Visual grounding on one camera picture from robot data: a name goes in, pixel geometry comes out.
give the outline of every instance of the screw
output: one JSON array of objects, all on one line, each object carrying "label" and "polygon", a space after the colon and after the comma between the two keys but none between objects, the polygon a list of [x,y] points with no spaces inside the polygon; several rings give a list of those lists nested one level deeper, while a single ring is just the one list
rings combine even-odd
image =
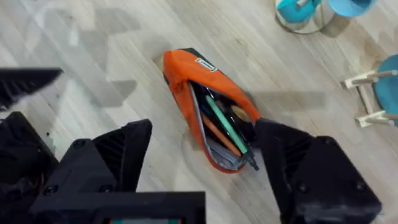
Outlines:
[{"label": "screw", "polygon": [[99,189],[99,192],[104,192],[104,193],[109,193],[113,191],[113,186],[112,185],[102,185]]},{"label": "screw", "polygon": [[360,192],[365,191],[365,189],[366,189],[366,184],[365,184],[364,182],[362,182],[362,181],[357,181],[357,182],[355,183],[355,189],[356,189],[357,191],[360,191]]},{"label": "screw", "polygon": [[58,185],[51,185],[44,189],[43,195],[50,196],[52,194],[55,194],[57,191],[58,191]]},{"label": "screw", "polygon": [[326,143],[326,144],[332,144],[332,143],[333,143],[333,141],[332,141],[332,140],[330,140],[329,138],[326,138],[326,139],[325,139],[325,143]]},{"label": "screw", "polygon": [[81,148],[86,144],[84,140],[76,140],[75,143],[73,144],[77,148]]},{"label": "screw", "polygon": [[304,183],[299,183],[297,185],[298,191],[301,193],[307,193],[308,192],[308,187]]}]

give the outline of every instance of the pencil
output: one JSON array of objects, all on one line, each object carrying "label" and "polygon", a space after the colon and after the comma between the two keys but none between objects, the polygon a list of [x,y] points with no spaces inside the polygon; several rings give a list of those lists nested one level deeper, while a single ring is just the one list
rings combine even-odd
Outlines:
[{"label": "pencil", "polygon": [[218,137],[218,139],[229,149],[231,150],[235,155],[237,156],[241,156],[241,152],[234,146],[234,144],[231,143],[230,140],[228,140],[228,138],[225,137],[225,135],[219,131],[219,129],[210,121],[210,119],[202,114],[201,115],[204,124],[207,126],[207,128],[210,129],[210,131],[212,131],[215,136]]}]

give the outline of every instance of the wooden floor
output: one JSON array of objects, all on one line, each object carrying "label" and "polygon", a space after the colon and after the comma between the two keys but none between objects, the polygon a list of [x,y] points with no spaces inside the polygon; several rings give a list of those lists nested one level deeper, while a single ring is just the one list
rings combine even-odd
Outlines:
[{"label": "wooden floor", "polygon": [[273,2],[1,0],[1,66],[65,71],[13,110],[58,159],[76,138],[149,118],[139,191],[206,190],[208,223],[280,223],[265,169],[212,168],[160,76],[154,60],[165,50],[194,47],[250,92],[264,117],[333,136],[383,203],[375,223],[398,223],[398,129],[358,128],[353,118],[365,114],[358,92],[340,85],[398,52],[398,1],[335,17],[311,35],[284,31]]}]

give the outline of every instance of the black 3d-printed part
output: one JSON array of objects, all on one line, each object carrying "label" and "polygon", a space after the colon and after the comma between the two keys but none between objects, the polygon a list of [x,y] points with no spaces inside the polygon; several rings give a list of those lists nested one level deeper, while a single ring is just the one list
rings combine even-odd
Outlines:
[{"label": "black 3d-printed part", "polygon": [[57,165],[50,149],[21,112],[12,112],[0,122],[0,182],[13,183],[21,176],[42,170],[48,177]]},{"label": "black 3d-printed part", "polygon": [[108,224],[148,218],[206,223],[204,192],[135,193],[151,130],[146,119],[93,141],[73,142],[31,207],[33,222]]},{"label": "black 3d-printed part", "polygon": [[152,124],[145,119],[131,122],[93,140],[118,181],[118,190],[136,191],[151,134]]},{"label": "black 3d-printed part", "polygon": [[20,112],[0,121],[0,223],[28,223],[29,207],[57,165]]},{"label": "black 3d-printed part", "polygon": [[260,119],[255,125],[283,224],[367,224],[381,203],[331,137]]},{"label": "black 3d-printed part", "polygon": [[61,73],[59,68],[0,69],[0,111],[52,83]]}]

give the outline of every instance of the orange pencil case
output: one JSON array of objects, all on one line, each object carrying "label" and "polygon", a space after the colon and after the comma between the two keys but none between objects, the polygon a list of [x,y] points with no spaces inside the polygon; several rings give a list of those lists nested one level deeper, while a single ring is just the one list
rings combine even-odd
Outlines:
[{"label": "orange pencil case", "polygon": [[[251,123],[260,118],[260,114],[243,93],[225,74],[207,61],[195,49],[171,50],[163,56],[164,78],[167,82],[175,101],[188,123],[196,142],[203,148],[208,160],[218,170],[225,173],[237,173],[247,163],[247,157],[238,156],[233,152],[230,144],[226,147],[224,141],[217,138],[214,132],[215,126],[209,126],[209,119],[204,115],[207,111],[212,113],[204,101],[204,94],[217,94],[227,101],[227,106],[238,106],[246,112]],[[219,124],[217,127],[226,133],[217,117],[212,117],[212,122]],[[234,142],[228,133],[225,134],[231,142]]]}]

